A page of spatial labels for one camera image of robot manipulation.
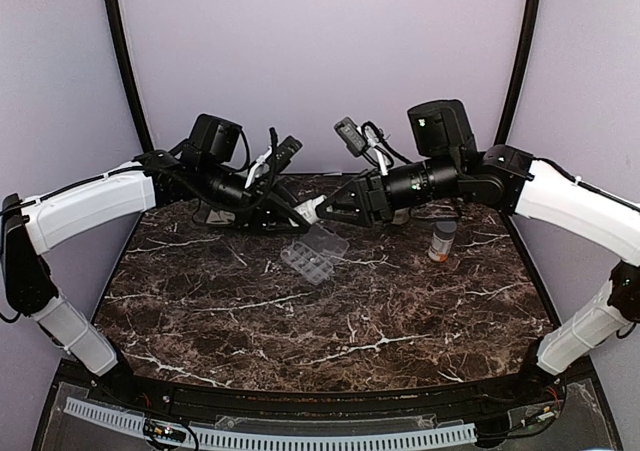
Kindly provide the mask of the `small white pill bottle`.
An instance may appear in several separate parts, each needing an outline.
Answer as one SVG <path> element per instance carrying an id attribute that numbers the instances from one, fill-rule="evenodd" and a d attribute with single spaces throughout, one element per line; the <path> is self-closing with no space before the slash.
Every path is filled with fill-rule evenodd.
<path id="1" fill-rule="evenodd" d="M 309 224 L 313 225 L 319 221 L 319 217 L 316 213 L 316 207 L 322 204 L 326 200 L 325 195 L 320 195 L 316 198 L 309 199 L 303 203 L 297 205 L 294 210 Z"/>

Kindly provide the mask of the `clear plastic pill organizer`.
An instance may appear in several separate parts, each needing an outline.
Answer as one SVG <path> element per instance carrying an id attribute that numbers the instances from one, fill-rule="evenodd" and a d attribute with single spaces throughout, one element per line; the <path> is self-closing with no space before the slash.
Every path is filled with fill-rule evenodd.
<path id="1" fill-rule="evenodd" d="M 318 285 L 331 278 L 334 265 L 348 249 L 349 242 L 346 239 L 315 224 L 300 239 L 285 246 L 280 257 L 309 283 Z M 312 257 L 316 258 L 315 262 L 310 262 Z"/>

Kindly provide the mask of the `orange pill bottle grey cap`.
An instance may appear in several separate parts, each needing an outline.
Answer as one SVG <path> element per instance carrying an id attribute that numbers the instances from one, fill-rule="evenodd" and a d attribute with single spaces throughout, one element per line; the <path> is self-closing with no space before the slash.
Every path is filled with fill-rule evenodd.
<path id="1" fill-rule="evenodd" d="M 438 221 L 433 225 L 428 256 L 434 262 L 448 259 L 457 232 L 455 221 Z"/>

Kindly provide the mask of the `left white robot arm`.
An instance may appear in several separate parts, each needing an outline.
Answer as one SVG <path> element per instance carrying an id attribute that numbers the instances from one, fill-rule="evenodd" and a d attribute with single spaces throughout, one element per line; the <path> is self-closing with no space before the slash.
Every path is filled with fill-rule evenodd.
<path id="1" fill-rule="evenodd" d="M 151 150 L 101 175 L 27 199 L 7 196 L 1 209 L 1 268 L 6 299 L 79 360 L 120 407 L 141 398 L 116 347 L 69 303 L 51 278 L 45 253 L 118 218 L 179 201 L 199 200 L 231 215 L 229 228 L 251 233 L 303 233 L 310 224 L 279 175 L 301 150 L 292 136 L 269 131 L 270 146 L 229 167 L 241 125 L 201 114 L 188 138 L 171 150 Z"/>

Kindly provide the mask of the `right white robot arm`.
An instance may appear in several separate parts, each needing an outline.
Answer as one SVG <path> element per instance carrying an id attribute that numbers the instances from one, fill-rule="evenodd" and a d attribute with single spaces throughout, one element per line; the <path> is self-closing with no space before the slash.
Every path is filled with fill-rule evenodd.
<path id="1" fill-rule="evenodd" d="M 437 100 L 407 112 L 422 161 L 370 170 L 328 196 L 318 217 L 363 227 L 395 211 L 463 198 L 506 214 L 563 228 L 620 257 L 600 291 L 571 320 L 531 346 L 510 384 L 521 405 L 534 403 L 558 376 L 611 335 L 639 320 L 639 207 L 574 177 L 555 162 L 499 144 L 486 151 L 461 101 Z"/>

